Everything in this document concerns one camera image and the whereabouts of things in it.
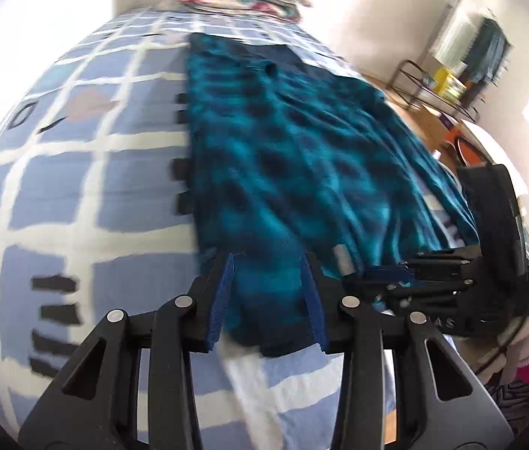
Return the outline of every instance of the black cable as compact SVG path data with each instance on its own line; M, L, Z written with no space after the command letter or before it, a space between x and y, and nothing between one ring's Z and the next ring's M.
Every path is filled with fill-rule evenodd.
M523 325L525 324L528 318L529 318L529 308L526 310L525 315L520 319L520 323L516 327L516 330L514 330L514 332L512 332L512 334L506 339L506 341L498 347L498 351L495 354L493 354L493 357L491 357L487 362L481 365L481 367L475 370L475 375L479 375L487 367L492 365L497 360L497 358L508 349L508 345L510 345L512 341L516 338L516 335L519 334L520 330L523 328Z

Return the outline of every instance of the bed sheet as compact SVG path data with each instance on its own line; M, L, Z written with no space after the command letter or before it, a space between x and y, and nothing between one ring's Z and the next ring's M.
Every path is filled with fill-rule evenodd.
M168 174L187 154L184 63L196 31L287 44L309 65L361 78L296 25L153 8L115 17L44 73L0 130L0 423L13 435L109 310L153 310L197 275L192 219L175 216L182 187ZM316 345L264 359L223 334L213 352L192 354L204 448L328 448L341 370L342 357Z

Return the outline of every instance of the blue checkered bed sheet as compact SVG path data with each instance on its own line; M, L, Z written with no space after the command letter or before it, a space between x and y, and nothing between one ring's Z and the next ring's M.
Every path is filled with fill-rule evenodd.
M192 219L173 214L181 185L168 175L189 143L179 97L191 32L287 44L309 65L359 77L296 25L155 9L115 17L44 73L0 127L0 423L13 435L109 310L153 310L197 273ZM328 448L341 369L317 346L264 359L223 334L212 353L192 355L204 448Z

